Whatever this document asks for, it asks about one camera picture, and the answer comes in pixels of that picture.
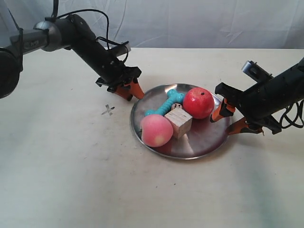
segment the white table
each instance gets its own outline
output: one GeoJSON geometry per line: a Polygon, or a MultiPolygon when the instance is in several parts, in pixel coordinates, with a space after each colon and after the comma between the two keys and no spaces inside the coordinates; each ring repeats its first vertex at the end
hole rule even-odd
{"type": "MultiPolygon", "coordinates": [[[[221,81],[246,89],[247,60],[273,75],[304,50],[133,49],[144,91],[221,81]]],[[[1,228],[299,228],[304,224],[304,130],[231,136],[195,161],[154,154],[132,135],[127,102],[99,88],[72,51],[24,57],[0,100],[1,228]],[[115,107],[104,114],[105,105],[115,107]]],[[[237,112],[234,121],[242,116],[237,112]]]]}

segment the silver plate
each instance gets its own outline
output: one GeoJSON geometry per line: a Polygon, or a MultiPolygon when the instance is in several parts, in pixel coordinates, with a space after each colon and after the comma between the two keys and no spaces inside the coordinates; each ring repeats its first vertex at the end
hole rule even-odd
{"type": "MultiPolygon", "coordinates": [[[[188,84],[167,84],[155,87],[145,93],[143,99],[138,100],[131,111],[131,126],[135,136],[141,140],[140,121],[148,109],[158,109],[168,98],[167,92],[176,89],[180,93],[186,93],[196,86],[188,84]]],[[[220,100],[214,95],[215,109],[220,100]]],[[[225,129],[230,125],[230,118],[223,118],[218,122],[211,123],[209,118],[203,120],[192,120],[192,126],[188,133],[179,140],[171,138],[162,147],[152,148],[145,145],[151,151],[175,159],[196,159],[215,151],[227,139],[225,129]]]]}

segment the white backdrop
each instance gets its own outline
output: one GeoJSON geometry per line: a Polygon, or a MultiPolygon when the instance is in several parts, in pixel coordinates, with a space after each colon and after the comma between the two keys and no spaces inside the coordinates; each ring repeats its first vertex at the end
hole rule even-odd
{"type": "MultiPolygon", "coordinates": [[[[53,0],[5,1],[23,28],[52,12],[53,0]]],[[[83,8],[107,13],[110,38],[132,47],[304,48],[300,0],[60,0],[59,13],[83,8]]],[[[105,36],[101,14],[80,15],[105,36]]]]}

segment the blue dog toy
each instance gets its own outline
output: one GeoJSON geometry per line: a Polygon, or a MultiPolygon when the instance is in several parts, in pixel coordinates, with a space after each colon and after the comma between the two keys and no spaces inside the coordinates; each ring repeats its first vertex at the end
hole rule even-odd
{"type": "Polygon", "coordinates": [[[171,89],[167,92],[167,96],[168,96],[168,100],[165,101],[165,103],[162,104],[161,107],[159,107],[159,109],[155,110],[148,110],[145,113],[145,116],[151,115],[151,114],[159,114],[159,115],[166,115],[170,109],[171,106],[175,103],[179,103],[182,104],[184,98],[185,98],[185,94],[183,93],[178,93],[175,89],[171,89]]]}

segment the peach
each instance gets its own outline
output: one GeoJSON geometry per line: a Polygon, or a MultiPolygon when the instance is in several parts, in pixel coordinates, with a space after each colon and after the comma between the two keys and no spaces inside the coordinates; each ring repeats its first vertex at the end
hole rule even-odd
{"type": "Polygon", "coordinates": [[[142,142],[150,147],[160,147],[173,136],[173,127],[169,120],[159,114],[144,117],[140,123],[142,142]]]}

